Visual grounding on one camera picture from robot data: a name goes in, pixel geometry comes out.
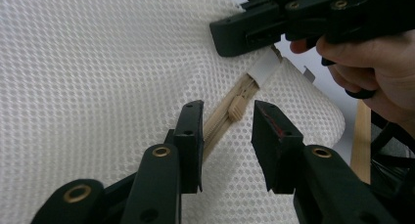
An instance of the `white mesh cloth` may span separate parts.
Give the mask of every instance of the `white mesh cloth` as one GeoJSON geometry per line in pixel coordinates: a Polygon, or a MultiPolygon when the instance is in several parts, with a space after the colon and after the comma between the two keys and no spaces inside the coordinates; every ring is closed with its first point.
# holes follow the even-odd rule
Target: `white mesh cloth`
{"type": "MultiPolygon", "coordinates": [[[[0,0],[0,223],[27,223],[77,178],[106,186],[135,172],[181,107],[212,113],[261,51],[223,59],[209,22],[230,0],[0,0]]],[[[278,105],[305,143],[333,146],[340,111],[291,66],[255,96],[278,105]]],[[[253,103],[204,165],[183,223],[296,223],[292,196],[265,191],[251,146],[253,103]]]]}

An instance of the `black tool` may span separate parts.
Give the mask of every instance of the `black tool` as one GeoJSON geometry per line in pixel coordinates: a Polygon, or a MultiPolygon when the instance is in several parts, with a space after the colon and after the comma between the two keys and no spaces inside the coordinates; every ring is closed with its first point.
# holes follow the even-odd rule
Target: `black tool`
{"type": "MultiPolygon", "coordinates": [[[[325,35],[330,43],[368,40],[415,28],[413,0],[250,0],[244,13],[210,24],[217,53],[234,57],[286,39],[325,35]]],[[[374,92],[353,97],[371,97],[374,92]]]]}
{"type": "Polygon", "coordinates": [[[393,194],[361,182],[333,150],[305,146],[275,105],[255,101],[252,142],[266,187],[294,193],[301,224],[413,223],[415,164],[393,194]]]}
{"type": "Polygon", "coordinates": [[[181,222],[181,195],[202,190],[202,101],[183,106],[163,144],[146,150],[138,171],[105,188],[78,179],[59,188],[32,224],[181,222]]]}

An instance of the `finger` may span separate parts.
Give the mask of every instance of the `finger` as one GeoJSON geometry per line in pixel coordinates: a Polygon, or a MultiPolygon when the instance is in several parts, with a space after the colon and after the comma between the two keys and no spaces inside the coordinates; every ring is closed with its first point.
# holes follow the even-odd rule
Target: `finger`
{"type": "Polygon", "coordinates": [[[410,44],[414,40],[413,31],[342,44],[329,44],[325,37],[322,37],[317,42],[317,52],[328,60],[350,67],[396,67],[396,64],[409,62],[414,53],[414,48],[410,44]]]}
{"type": "Polygon", "coordinates": [[[372,68],[346,67],[334,65],[334,68],[347,82],[366,90],[377,90],[379,84],[372,68]]]}
{"type": "Polygon", "coordinates": [[[301,54],[309,50],[306,40],[293,41],[290,44],[290,49],[295,54],[301,54]]]}
{"type": "Polygon", "coordinates": [[[372,98],[365,99],[363,102],[390,122],[401,124],[414,116],[413,111],[403,109],[392,102],[382,89],[377,90],[372,98]]]}
{"type": "Polygon", "coordinates": [[[361,87],[358,85],[355,85],[353,83],[348,82],[344,77],[342,77],[339,72],[336,70],[335,66],[329,66],[329,71],[333,76],[333,79],[336,81],[336,83],[346,90],[357,93],[361,90],[361,87]]]}

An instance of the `white surface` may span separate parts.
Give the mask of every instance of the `white surface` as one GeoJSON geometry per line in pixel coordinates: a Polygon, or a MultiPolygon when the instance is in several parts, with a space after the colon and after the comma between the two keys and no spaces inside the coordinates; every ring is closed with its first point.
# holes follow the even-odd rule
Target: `white surface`
{"type": "MultiPolygon", "coordinates": [[[[74,179],[135,172],[184,104],[204,100],[206,119],[264,52],[218,57],[208,24],[241,10],[229,0],[1,1],[1,223],[28,223],[74,179]]],[[[339,109],[292,66],[255,97],[305,143],[341,137],[339,109]]],[[[266,192],[252,120],[253,101],[204,165],[204,192],[184,196],[183,223],[297,222],[292,196],[266,192]]]]}

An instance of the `human hand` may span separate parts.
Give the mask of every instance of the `human hand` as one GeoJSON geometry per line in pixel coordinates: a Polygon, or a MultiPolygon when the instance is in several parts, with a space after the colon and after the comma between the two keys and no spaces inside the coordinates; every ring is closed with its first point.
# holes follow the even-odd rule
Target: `human hand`
{"type": "MultiPolygon", "coordinates": [[[[336,45],[322,37],[316,49],[336,63],[329,71],[340,86],[354,93],[362,88],[376,90],[364,103],[415,138],[415,30],[336,45]]],[[[306,51],[305,40],[292,42],[291,50],[306,51]]]]}

